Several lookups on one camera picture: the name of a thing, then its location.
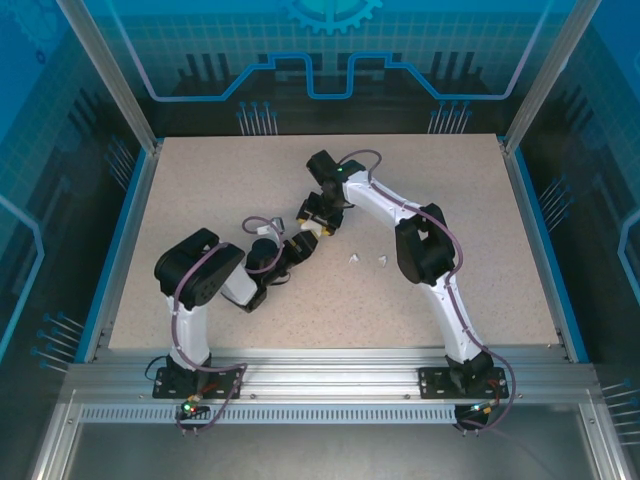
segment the gear graphic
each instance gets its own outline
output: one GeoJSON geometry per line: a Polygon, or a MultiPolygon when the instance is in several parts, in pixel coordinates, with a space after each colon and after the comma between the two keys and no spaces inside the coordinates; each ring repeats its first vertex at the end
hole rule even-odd
{"type": "Polygon", "coordinates": [[[8,11],[22,33],[38,49],[58,34],[58,15],[55,0],[2,0],[0,12],[8,11]]]}
{"type": "Polygon", "coordinates": [[[349,27],[360,28],[362,19],[373,18],[373,9],[382,7],[381,0],[283,0],[290,20],[300,27],[311,27],[313,33],[336,30],[347,33],[349,27]]]}

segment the blue edge trim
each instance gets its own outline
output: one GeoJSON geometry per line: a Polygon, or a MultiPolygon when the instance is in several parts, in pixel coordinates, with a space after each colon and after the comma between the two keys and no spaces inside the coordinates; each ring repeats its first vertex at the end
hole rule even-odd
{"type": "MultiPolygon", "coordinates": [[[[560,297],[560,303],[562,305],[562,309],[567,321],[567,327],[569,328],[569,335],[571,336],[569,341],[572,342],[573,347],[576,351],[576,360],[580,363],[588,363],[589,357],[587,355],[584,342],[582,341],[582,335],[580,334],[580,329],[578,328],[578,322],[576,321],[573,307],[571,306],[571,302],[569,300],[569,294],[567,293],[567,288],[564,284],[564,280],[562,279],[562,274],[560,273],[558,260],[556,259],[555,252],[553,251],[553,247],[551,245],[551,238],[549,237],[549,233],[547,232],[547,229],[545,227],[542,211],[540,210],[540,205],[538,204],[538,199],[536,197],[535,190],[533,189],[533,183],[531,182],[531,177],[529,176],[529,171],[527,170],[527,166],[525,164],[524,157],[522,156],[520,148],[516,149],[515,156],[524,182],[527,199],[531,204],[538,231],[540,232],[540,237],[542,239],[542,246],[544,248],[545,254],[547,255],[547,259],[549,260],[551,274],[553,275],[556,289],[558,291],[558,296],[560,297]]],[[[142,150],[140,152],[138,162],[136,163],[136,168],[131,179],[131,185],[122,205],[120,217],[118,218],[118,223],[116,224],[116,229],[113,234],[113,240],[111,241],[111,246],[109,247],[109,252],[107,253],[107,258],[105,260],[104,268],[102,269],[102,274],[100,275],[100,280],[98,281],[98,287],[96,288],[93,302],[91,303],[91,309],[89,310],[87,323],[85,325],[84,332],[82,333],[82,338],[80,339],[78,351],[76,352],[76,363],[83,363],[87,351],[89,350],[91,337],[93,336],[93,330],[97,326],[96,322],[98,321],[98,312],[100,311],[104,292],[111,275],[111,270],[113,269],[116,252],[120,247],[120,241],[122,239],[124,226],[127,222],[127,218],[129,217],[131,204],[133,202],[133,196],[138,187],[142,167],[145,163],[145,157],[146,152],[142,150]]]]}
{"type": "Polygon", "coordinates": [[[560,267],[558,266],[558,259],[556,258],[556,254],[553,251],[553,246],[551,245],[551,237],[549,237],[549,232],[547,232],[547,227],[544,223],[544,217],[542,216],[542,211],[540,210],[540,204],[538,203],[538,197],[536,196],[536,192],[533,189],[533,183],[531,182],[531,177],[529,176],[529,170],[527,169],[527,165],[525,164],[524,157],[522,156],[522,152],[520,151],[520,147],[516,149],[515,154],[516,161],[518,162],[518,168],[520,169],[520,174],[522,175],[522,180],[524,182],[524,188],[527,193],[527,199],[531,204],[531,209],[533,210],[533,216],[535,217],[538,231],[540,232],[540,238],[542,239],[544,253],[549,260],[551,275],[553,276],[553,280],[556,284],[558,297],[560,297],[560,304],[562,305],[562,310],[564,311],[564,316],[567,320],[567,328],[569,329],[569,336],[571,337],[567,340],[573,344],[573,348],[576,352],[577,357],[576,360],[580,363],[588,363],[589,356],[587,355],[587,350],[585,349],[584,342],[582,341],[582,334],[580,333],[580,328],[578,327],[578,322],[576,320],[575,313],[573,312],[571,301],[569,300],[567,287],[564,284],[562,273],[560,272],[560,267]]]}
{"type": "Polygon", "coordinates": [[[107,289],[107,284],[109,283],[111,271],[113,270],[116,253],[120,248],[120,241],[122,240],[122,234],[124,233],[124,226],[126,225],[127,219],[129,218],[129,213],[131,212],[131,204],[133,203],[133,197],[138,188],[138,182],[140,181],[142,168],[146,163],[146,156],[147,152],[144,149],[140,149],[138,161],[136,162],[136,167],[133,170],[131,182],[129,183],[129,189],[127,190],[127,195],[124,197],[124,202],[122,203],[122,209],[120,210],[118,223],[116,223],[116,228],[113,232],[113,238],[111,240],[111,245],[109,246],[109,251],[107,252],[107,258],[104,261],[104,267],[102,267],[100,280],[98,280],[96,293],[93,295],[93,301],[91,302],[91,308],[89,310],[89,315],[87,316],[87,322],[84,326],[82,337],[80,338],[80,345],[78,345],[78,350],[76,351],[76,356],[74,359],[75,363],[84,363],[84,359],[86,358],[89,347],[91,346],[91,337],[93,336],[93,331],[96,328],[100,328],[100,326],[97,325],[98,313],[100,312],[100,307],[102,306],[102,301],[104,300],[104,293],[107,289]]]}

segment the blue glass wall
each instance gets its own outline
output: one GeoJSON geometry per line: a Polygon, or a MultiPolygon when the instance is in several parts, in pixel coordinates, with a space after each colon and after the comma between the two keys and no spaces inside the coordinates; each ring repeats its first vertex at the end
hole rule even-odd
{"type": "Polygon", "coordinates": [[[35,461],[77,336],[43,319],[82,329],[139,150],[55,2],[0,1],[2,478],[35,461]]]}
{"type": "Polygon", "coordinates": [[[605,384],[640,383],[640,4],[603,0],[521,145],[605,384]]]}
{"type": "Polygon", "coordinates": [[[88,5],[165,136],[504,133],[573,3],[88,5]]]}

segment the beige work surface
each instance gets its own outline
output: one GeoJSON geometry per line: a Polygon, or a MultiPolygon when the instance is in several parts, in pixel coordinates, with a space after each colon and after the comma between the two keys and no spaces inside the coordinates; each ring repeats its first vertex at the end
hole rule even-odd
{"type": "MultiPolygon", "coordinates": [[[[168,138],[164,142],[110,347],[171,344],[169,311],[153,276],[158,258],[206,227],[248,251],[249,215],[282,217],[286,235],[319,187],[305,168],[326,149],[337,161],[378,149],[375,178],[398,194],[438,204],[464,249],[462,298],[493,345],[557,343],[514,194],[494,135],[366,135],[168,138]]],[[[358,160],[372,165],[374,158],[358,160]]],[[[333,237],[268,290],[247,314],[218,294],[208,304],[209,345],[252,348],[441,346],[423,293],[396,265],[394,233],[363,210],[345,212],[333,237]],[[349,263],[357,254],[360,261],[349,263]],[[379,257],[386,255],[382,267],[379,257]]]]}

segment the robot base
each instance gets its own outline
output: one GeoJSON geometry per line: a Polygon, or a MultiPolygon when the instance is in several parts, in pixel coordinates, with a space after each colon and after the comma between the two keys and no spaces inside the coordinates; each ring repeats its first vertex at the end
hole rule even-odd
{"type": "MultiPolygon", "coordinates": [[[[209,358],[203,366],[210,366],[211,358],[209,358]]],[[[192,371],[177,365],[173,359],[167,355],[167,366],[161,367],[156,372],[155,385],[153,387],[153,398],[168,398],[172,400],[184,400],[190,395],[194,395],[205,387],[215,385],[213,388],[207,388],[202,394],[202,398],[222,399],[229,395],[233,382],[241,374],[242,370],[232,370],[226,373],[209,373],[201,371],[192,371]]],[[[238,387],[232,395],[232,399],[240,397],[238,387]]]]}
{"type": "Polygon", "coordinates": [[[509,387],[507,385],[504,369],[492,367],[483,374],[483,382],[481,388],[476,388],[468,393],[460,391],[458,386],[453,383],[450,376],[450,368],[447,367],[425,367],[418,369],[418,378],[420,380],[420,398],[423,400],[490,400],[496,398],[496,390],[490,383],[492,380],[498,385],[498,396],[509,398],[509,387]]]}

